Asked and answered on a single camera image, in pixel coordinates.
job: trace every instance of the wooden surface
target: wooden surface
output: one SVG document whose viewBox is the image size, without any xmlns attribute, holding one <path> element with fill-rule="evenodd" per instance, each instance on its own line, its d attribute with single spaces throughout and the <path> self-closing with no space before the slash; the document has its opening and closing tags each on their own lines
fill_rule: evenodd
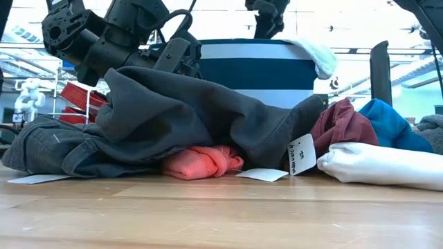
<svg viewBox="0 0 443 249">
<path fill-rule="evenodd" d="M 7 183 L 0 168 L 0 248 L 443 248 L 443 194 L 226 176 Z"/>
</svg>

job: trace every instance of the white paper tag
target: white paper tag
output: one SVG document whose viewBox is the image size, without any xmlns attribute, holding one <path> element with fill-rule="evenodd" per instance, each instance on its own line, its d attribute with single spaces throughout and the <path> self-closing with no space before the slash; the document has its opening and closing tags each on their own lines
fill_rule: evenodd
<svg viewBox="0 0 443 249">
<path fill-rule="evenodd" d="M 283 176 L 286 176 L 288 172 L 284 172 L 277 169 L 250 169 L 248 171 L 242 172 L 236 176 L 247 177 L 267 182 L 274 182 Z"/>
<path fill-rule="evenodd" d="M 292 176 L 311 169 L 317 164 L 316 149 L 311 134 L 306 134 L 290 142 L 288 145 L 288 154 L 289 173 Z"/>
<path fill-rule="evenodd" d="M 23 178 L 9 180 L 9 183 L 18 183 L 18 184 L 37 184 L 37 183 L 47 183 L 50 181 L 58 181 L 66 178 L 73 178 L 72 176 L 67 175 L 46 175 L 46 174 L 36 174 L 32 176 L 26 176 Z"/>
</svg>

